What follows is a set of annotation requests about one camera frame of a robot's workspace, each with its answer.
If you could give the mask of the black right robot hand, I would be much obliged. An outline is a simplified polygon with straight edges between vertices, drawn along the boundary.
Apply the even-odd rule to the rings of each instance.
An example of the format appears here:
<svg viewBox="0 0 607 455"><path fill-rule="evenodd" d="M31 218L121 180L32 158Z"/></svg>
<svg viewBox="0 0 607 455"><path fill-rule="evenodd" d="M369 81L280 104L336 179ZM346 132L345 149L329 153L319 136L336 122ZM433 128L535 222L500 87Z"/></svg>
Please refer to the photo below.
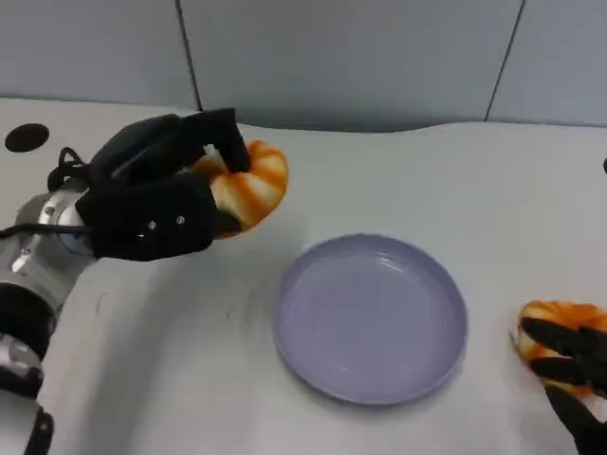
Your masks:
<svg viewBox="0 0 607 455"><path fill-rule="evenodd" d="M520 326L532 340L558 354L532 359L528 365L548 382L543 386L545 394L578 453L604 454L606 424L561 384L587 386L592 394L606 397L606 334L589 326L571 329L529 317L522 318Z"/></svg>

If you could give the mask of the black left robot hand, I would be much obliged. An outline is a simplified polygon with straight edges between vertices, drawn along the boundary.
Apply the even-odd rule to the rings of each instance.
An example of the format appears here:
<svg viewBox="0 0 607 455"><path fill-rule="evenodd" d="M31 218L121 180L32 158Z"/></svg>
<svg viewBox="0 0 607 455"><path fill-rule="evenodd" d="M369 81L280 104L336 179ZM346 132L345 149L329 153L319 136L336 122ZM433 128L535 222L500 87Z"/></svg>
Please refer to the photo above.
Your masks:
<svg viewBox="0 0 607 455"><path fill-rule="evenodd" d="M232 108L168 114L119 130L87 166L76 203L98 258L153 261L202 251L242 225L218 206L207 176L192 171L207 145L231 172L250 161Z"/></svg>

